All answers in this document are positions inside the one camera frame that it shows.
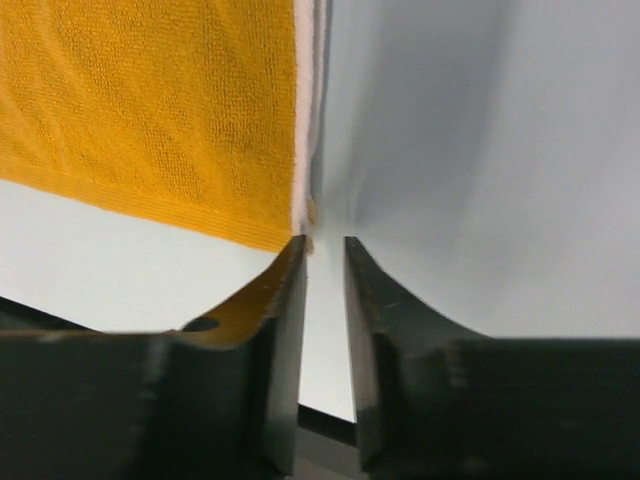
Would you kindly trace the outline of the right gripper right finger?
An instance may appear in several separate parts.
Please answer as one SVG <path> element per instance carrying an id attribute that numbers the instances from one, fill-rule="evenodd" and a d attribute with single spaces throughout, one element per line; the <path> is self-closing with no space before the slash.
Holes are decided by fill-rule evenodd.
<path id="1" fill-rule="evenodd" d="M 356 441 L 372 479 L 635 479 L 639 344 L 494 339 L 344 241 Z"/>

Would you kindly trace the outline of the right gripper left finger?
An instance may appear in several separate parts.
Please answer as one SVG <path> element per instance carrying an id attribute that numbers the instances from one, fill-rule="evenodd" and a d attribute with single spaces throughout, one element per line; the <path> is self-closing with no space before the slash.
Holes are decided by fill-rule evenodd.
<path id="1" fill-rule="evenodd" d="M 2 477 L 290 476 L 306 244 L 180 330 L 101 333 L 3 300 Z"/>

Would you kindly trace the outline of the yellow brown bear towel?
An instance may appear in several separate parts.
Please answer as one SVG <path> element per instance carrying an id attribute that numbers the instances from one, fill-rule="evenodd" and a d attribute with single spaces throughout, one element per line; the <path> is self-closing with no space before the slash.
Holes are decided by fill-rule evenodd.
<path id="1" fill-rule="evenodd" d="M 269 252 L 315 219 L 323 1 L 5 1 L 1 176 Z"/>

